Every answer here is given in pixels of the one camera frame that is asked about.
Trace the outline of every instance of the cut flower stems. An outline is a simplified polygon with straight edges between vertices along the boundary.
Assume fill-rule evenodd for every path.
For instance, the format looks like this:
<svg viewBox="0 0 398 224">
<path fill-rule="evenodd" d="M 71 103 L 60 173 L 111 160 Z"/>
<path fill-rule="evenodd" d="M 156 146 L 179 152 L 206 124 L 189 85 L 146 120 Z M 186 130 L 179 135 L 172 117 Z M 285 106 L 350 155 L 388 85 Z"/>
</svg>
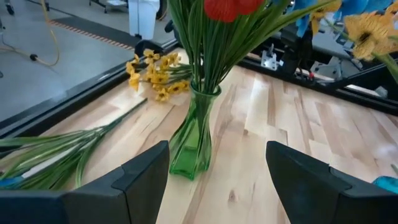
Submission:
<svg viewBox="0 0 398 224">
<path fill-rule="evenodd" d="M 83 172 L 95 149 L 124 118 L 135 112 L 147 99 L 108 125 L 56 136 L 0 139 L 0 147 L 18 147 L 2 152 L 0 189 L 61 190 L 75 174 L 81 186 Z"/>
</svg>

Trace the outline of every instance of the vase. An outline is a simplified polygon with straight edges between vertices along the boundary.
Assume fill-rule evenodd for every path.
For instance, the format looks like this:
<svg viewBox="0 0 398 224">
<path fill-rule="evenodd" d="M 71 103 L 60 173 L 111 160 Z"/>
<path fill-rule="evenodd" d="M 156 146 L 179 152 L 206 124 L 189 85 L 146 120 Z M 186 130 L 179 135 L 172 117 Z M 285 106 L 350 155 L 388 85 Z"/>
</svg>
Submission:
<svg viewBox="0 0 398 224">
<path fill-rule="evenodd" d="M 188 113 L 170 139 L 170 173 L 193 180 L 206 171 L 211 159 L 209 116 L 214 100 L 221 93 L 218 86 L 213 94 L 196 91 L 192 84 Z"/>
</svg>

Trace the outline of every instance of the yellow flower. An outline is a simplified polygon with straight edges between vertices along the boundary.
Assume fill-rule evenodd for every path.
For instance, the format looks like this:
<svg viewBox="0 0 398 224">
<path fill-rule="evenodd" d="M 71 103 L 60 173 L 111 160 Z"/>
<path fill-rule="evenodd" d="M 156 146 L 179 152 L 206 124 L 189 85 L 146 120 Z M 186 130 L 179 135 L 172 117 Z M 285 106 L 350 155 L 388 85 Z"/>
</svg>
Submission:
<svg viewBox="0 0 398 224">
<path fill-rule="evenodd" d="M 168 58 L 168 56 L 163 56 L 160 58 L 160 69 L 161 70 L 167 70 L 170 67 L 170 60 Z"/>
<path fill-rule="evenodd" d="M 152 83 L 155 84 L 166 84 L 169 80 L 169 74 L 167 73 L 156 73 L 152 77 Z"/>
<path fill-rule="evenodd" d="M 160 101 L 160 102 L 165 102 L 169 100 L 170 94 L 167 93 L 166 89 L 163 88 L 162 90 L 159 90 L 157 92 L 155 100 Z"/>
<path fill-rule="evenodd" d="M 144 56 L 145 58 L 145 63 L 147 64 L 152 64 L 154 63 L 154 60 L 160 59 L 159 54 L 155 54 L 153 50 L 145 49 L 144 50 Z"/>
<path fill-rule="evenodd" d="M 170 85 L 167 91 L 170 94 L 179 94 L 183 91 L 184 84 L 182 82 L 176 82 L 173 85 Z"/>
<path fill-rule="evenodd" d="M 134 60 L 131 62 L 133 65 L 139 64 L 139 57 L 137 54 L 134 54 Z"/>
<path fill-rule="evenodd" d="M 139 74 L 133 73 L 129 79 L 129 85 L 136 91 L 138 91 L 139 87 Z"/>
<path fill-rule="evenodd" d="M 329 0 L 318 0 L 319 3 L 323 3 L 325 1 Z M 341 0 L 336 0 L 331 2 L 330 4 L 327 4 L 324 7 L 319 8 L 315 12 L 311 13 L 310 15 L 310 20 L 311 20 L 311 28 L 312 28 L 312 33 L 315 35 L 319 31 L 319 26 L 321 19 L 324 18 L 324 16 L 328 12 L 336 12 L 341 6 Z"/>
<path fill-rule="evenodd" d="M 183 91 L 188 91 L 189 90 L 189 81 L 188 80 L 182 80 L 181 83 L 183 84 L 182 90 Z"/>
<path fill-rule="evenodd" d="M 154 74 L 146 73 L 142 79 L 145 82 L 152 82 L 153 77 L 154 77 Z"/>
<path fill-rule="evenodd" d="M 390 37 L 397 35 L 398 30 L 390 30 L 387 36 Z M 385 41 L 380 41 L 379 43 L 377 43 L 377 45 L 374 47 L 373 53 L 385 55 L 396 51 L 398 51 L 398 42 L 396 40 L 387 38 Z"/>
<path fill-rule="evenodd" d="M 156 90 L 156 91 L 160 91 L 160 90 L 162 90 L 162 89 L 164 88 L 164 86 L 161 85 L 161 84 L 153 84 L 153 85 L 152 85 L 152 88 L 153 88 L 154 90 Z"/>
<path fill-rule="evenodd" d="M 134 73 L 134 67 L 132 66 L 131 62 L 126 62 L 126 72 L 128 74 Z"/>
<path fill-rule="evenodd" d="M 346 16 L 344 23 L 349 38 L 355 43 L 353 54 L 358 59 L 369 60 L 377 46 L 387 44 L 388 35 L 394 30 L 391 17 L 375 12 Z"/>
<path fill-rule="evenodd" d="M 152 79 L 155 74 L 156 74 L 156 67 L 153 63 L 151 63 L 147 67 L 147 73 L 144 75 L 144 80 L 147 82 L 152 82 Z"/>
<path fill-rule="evenodd" d="M 395 1 L 386 9 L 386 14 L 394 16 L 397 11 L 398 11 L 398 1 Z"/>
<path fill-rule="evenodd" d="M 169 56 L 169 60 L 171 65 L 177 66 L 181 61 L 181 57 L 178 56 L 178 53 L 172 53 Z"/>
</svg>

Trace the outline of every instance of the red flower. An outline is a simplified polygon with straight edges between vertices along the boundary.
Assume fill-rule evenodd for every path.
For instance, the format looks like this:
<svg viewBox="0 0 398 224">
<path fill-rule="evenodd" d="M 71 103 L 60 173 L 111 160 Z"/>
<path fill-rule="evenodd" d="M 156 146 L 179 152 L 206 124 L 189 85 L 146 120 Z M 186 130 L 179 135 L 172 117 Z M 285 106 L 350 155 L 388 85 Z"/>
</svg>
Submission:
<svg viewBox="0 0 398 224">
<path fill-rule="evenodd" d="M 205 12 L 210 19 L 233 22 L 238 16 L 235 0 L 205 0 Z"/>
<path fill-rule="evenodd" d="M 249 15 L 264 0 L 205 0 L 205 12 L 210 19 L 233 22 L 238 15 Z"/>
<path fill-rule="evenodd" d="M 238 12 L 242 15 L 250 15 L 256 11 L 264 0 L 235 0 Z"/>
</svg>

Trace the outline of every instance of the light wood tabletop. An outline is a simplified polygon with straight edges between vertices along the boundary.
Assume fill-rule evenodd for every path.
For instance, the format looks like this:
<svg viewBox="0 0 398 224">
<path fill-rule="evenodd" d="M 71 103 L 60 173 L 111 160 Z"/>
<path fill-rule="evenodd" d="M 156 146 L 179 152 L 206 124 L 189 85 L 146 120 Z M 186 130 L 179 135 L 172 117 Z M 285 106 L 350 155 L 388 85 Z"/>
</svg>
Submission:
<svg viewBox="0 0 398 224">
<path fill-rule="evenodd" d="M 157 223 L 289 223 L 265 160 L 270 140 L 368 182 L 397 177 L 391 168 L 398 164 L 397 117 L 241 67 L 221 87 L 210 118 L 211 166 L 193 182 L 169 176 Z M 189 93 L 158 103 L 148 86 L 136 93 L 124 82 L 45 134 L 107 124 L 145 97 L 149 102 L 91 157 L 84 174 L 90 182 L 170 139 L 188 110 Z"/>
</svg>

